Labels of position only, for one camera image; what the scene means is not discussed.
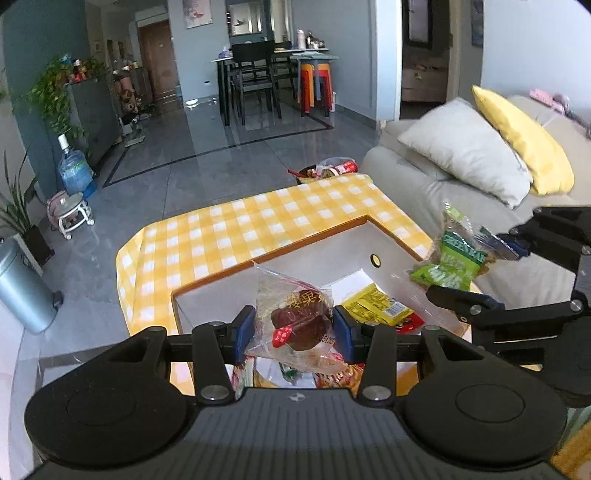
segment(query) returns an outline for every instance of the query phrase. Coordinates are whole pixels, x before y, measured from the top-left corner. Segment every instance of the orange stool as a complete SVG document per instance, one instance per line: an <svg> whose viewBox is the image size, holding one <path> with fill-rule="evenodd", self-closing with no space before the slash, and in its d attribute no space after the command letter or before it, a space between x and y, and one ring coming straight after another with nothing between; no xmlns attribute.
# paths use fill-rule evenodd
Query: orange stool
<svg viewBox="0 0 591 480"><path fill-rule="evenodd" d="M318 65L320 73L321 94L323 97L323 104L326 108L326 116L332 109L332 78L330 76L330 66L328 63L320 63ZM300 102L302 103L302 113L310 113L311 107L314 106L314 76L316 70L313 65L304 64L301 66L301 88Z"/></svg>

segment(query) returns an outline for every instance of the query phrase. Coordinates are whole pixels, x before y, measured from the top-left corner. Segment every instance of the screw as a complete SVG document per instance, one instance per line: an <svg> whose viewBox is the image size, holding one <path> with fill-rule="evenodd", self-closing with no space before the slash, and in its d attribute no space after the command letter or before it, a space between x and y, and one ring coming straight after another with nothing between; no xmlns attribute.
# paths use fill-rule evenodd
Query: screw
<svg viewBox="0 0 591 480"><path fill-rule="evenodd" d="M570 302L570 309L573 312L580 312L583 309L583 302L580 300L572 300Z"/></svg>
<svg viewBox="0 0 591 480"><path fill-rule="evenodd" d="M222 385L208 385L207 387L203 387L201 389L201 396L207 400L223 400L226 398L230 392L226 387Z"/></svg>
<svg viewBox="0 0 591 480"><path fill-rule="evenodd" d="M387 400L392 396L392 391L382 385L372 385L363 389L363 396L371 401Z"/></svg>

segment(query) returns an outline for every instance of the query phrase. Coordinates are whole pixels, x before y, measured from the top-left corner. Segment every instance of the red tag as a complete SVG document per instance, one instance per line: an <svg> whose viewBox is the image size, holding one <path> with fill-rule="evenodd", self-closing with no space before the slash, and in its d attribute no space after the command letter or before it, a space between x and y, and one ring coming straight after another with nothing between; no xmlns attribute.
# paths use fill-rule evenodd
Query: red tag
<svg viewBox="0 0 591 480"><path fill-rule="evenodd" d="M412 332L414 329L419 328L425 322L422 320L420 316L416 313L411 313L408 317L406 317L401 323L396 325L396 330L398 333L409 333Z"/></svg>
<svg viewBox="0 0 591 480"><path fill-rule="evenodd" d="M282 328L278 328L277 330L275 330L275 332L273 333L273 347L279 348L280 346L285 345L287 341L290 339L292 331L293 328L291 325L286 325Z"/></svg>

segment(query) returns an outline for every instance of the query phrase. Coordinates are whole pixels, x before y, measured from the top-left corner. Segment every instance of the gray tile floor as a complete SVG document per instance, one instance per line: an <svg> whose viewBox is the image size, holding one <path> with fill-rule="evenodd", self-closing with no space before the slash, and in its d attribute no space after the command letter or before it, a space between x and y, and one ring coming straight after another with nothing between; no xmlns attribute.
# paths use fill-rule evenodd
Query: gray tile floor
<svg viewBox="0 0 591 480"><path fill-rule="evenodd" d="M56 252L44 279L64 293L65 301L42 335L23 338L15 383L22 388L15 395L20 403L14 413L24 408L32 383L47 383L73 367L55 360L55 368L40 372L36 362L27 366L27 360L40 356L50 365L55 356L129 336L116 291L115 256L145 225L292 186L288 167L300 170L328 157L361 160L377 142L374 130L342 113L325 118L318 111L302 118L290 104L287 94L280 120L254 96L246 106L244 127L234 115L231 126L224 127L213 101L193 110L168 105L162 115L142 122L143 143L127 150L120 144L109 152L99 188L89 199L94 226L83 225L71 241L49 228L44 231Z"/></svg>

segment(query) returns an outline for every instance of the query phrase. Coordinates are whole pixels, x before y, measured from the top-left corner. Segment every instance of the gray trash can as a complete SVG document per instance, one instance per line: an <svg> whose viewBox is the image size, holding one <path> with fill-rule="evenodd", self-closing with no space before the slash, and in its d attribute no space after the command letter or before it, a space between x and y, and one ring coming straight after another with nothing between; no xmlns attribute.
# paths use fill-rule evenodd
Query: gray trash can
<svg viewBox="0 0 591 480"><path fill-rule="evenodd" d="M56 317L59 302L25 262L27 258L14 238L0 245L0 300L29 332L41 333Z"/></svg>

